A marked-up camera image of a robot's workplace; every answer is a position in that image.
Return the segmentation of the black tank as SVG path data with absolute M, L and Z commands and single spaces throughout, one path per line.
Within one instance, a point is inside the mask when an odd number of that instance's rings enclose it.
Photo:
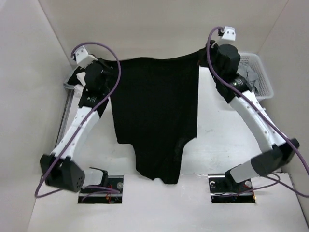
M 72 71 L 69 77 L 66 80 L 66 84 L 69 86 L 81 85 L 82 83 L 77 77 L 77 74 L 84 72 L 84 68 L 77 67 Z
M 136 170 L 177 184 L 185 145 L 197 136 L 199 54 L 109 61 L 119 84 L 111 95 L 117 141 L 133 146 Z

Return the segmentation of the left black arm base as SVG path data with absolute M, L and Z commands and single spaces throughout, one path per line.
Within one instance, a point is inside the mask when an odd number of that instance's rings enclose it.
M 106 170 L 89 168 L 78 195 L 79 204 L 121 204 L 124 176 L 109 175 Z

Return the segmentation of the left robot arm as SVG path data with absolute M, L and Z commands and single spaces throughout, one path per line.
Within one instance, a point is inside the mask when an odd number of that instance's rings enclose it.
M 46 184 L 57 190 L 79 192 L 85 187 L 87 173 L 76 163 L 77 156 L 90 131 L 102 117 L 110 95 L 117 87 L 113 75 L 119 75 L 103 59 L 94 58 L 76 75 L 83 87 L 76 115 L 59 142 L 50 154 L 40 158 L 42 178 L 39 186 Z

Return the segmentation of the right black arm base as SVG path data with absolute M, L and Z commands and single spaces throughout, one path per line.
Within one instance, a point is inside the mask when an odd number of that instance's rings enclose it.
M 255 203 L 251 179 L 230 186 L 223 176 L 210 176 L 209 187 L 212 203 Z

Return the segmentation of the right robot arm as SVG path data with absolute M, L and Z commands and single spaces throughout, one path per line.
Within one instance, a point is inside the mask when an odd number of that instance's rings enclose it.
M 237 190 L 250 178 L 267 176 L 287 165 L 299 148 L 296 138 L 286 138 L 273 124 L 250 84 L 237 73 L 239 62 L 240 54 L 230 44 L 217 45 L 210 41 L 199 51 L 200 66 L 210 70 L 217 92 L 246 123 L 261 151 L 247 162 L 226 171 L 224 186 L 229 191 Z

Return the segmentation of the upper folded white tank top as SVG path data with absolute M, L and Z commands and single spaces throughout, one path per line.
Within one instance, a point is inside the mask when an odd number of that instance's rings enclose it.
M 77 79 L 80 81 L 80 83 L 81 83 L 82 86 L 85 86 L 85 85 L 86 85 L 86 82 L 85 82 L 85 75 L 86 75 L 85 72 L 80 72 L 80 73 L 76 74 Z

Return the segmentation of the folded white tank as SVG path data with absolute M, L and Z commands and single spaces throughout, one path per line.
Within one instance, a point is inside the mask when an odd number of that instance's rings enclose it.
M 74 96 L 77 98 L 80 98 L 83 94 L 84 86 L 82 85 L 76 85 L 74 87 Z
M 82 86 L 85 86 L 85 85 L 86 85 L 86 82 L 85 82 L 85 75 L 86 75 L 85 72 L 80 72 L 80 73 L 76 74 L 77 79 L 80 81 L 80 83 L 81 83 Z

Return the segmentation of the lower folded white tank top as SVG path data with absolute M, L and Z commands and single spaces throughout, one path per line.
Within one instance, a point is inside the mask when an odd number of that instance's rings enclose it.
M 82 85 L 76 85 L 74 87 L 74 96 L 77 98 L 80 98 L 83 94 L 84 86 Z

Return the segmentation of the folded black tank top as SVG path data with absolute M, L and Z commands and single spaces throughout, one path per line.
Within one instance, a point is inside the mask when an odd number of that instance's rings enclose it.
M 84 68 L 77 67 L 72 71 L 69 77 L 66 80 L 66 84 L 69 86 L 81 85 L 82 83 L 77 77 L 77 74 L 84 72 Z

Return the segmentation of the grey tank top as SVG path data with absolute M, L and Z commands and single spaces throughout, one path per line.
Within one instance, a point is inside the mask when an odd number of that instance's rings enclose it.
M 248 64 L 245 64 L 243 62 L 239 63 L 237 73 L 246 79 L 246 81 L 252 87 L 255 95 L 258 96 L 260 93 L 258 74 Z

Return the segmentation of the white plastic basket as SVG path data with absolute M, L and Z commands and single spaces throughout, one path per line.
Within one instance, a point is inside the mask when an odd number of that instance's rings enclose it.
M 240 52 L 240 56 L 240 62 L 248 64 L 259 76 L 260 93 L 256 98 L 259 101 L 271 99 L 274 96 L 273 88 L 260 57 L 257 54 L 244 52 Z

